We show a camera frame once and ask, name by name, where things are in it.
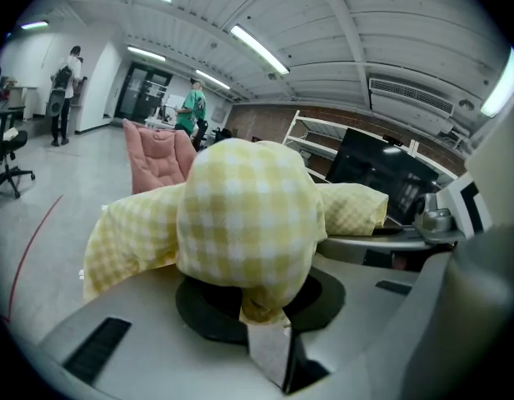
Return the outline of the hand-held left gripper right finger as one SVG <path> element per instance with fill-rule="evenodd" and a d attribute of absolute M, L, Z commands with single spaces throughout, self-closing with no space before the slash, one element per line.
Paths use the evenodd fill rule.
<path fill-rule="evenodd" d="M 327 377 L 329 374 L 330 372 L 319 362 L 307 357 L 300 333 L 292 331 L 282 392 L 298 392 Z"/>

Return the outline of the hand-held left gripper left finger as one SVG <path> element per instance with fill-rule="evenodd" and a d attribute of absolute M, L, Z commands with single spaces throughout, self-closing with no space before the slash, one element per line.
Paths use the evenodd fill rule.
<path fill-rule="evenodd" d="M 250 358 L 264 376 L 283 389 L 287 379 L 292 330 L 282 323 L 247 325 Z"/>

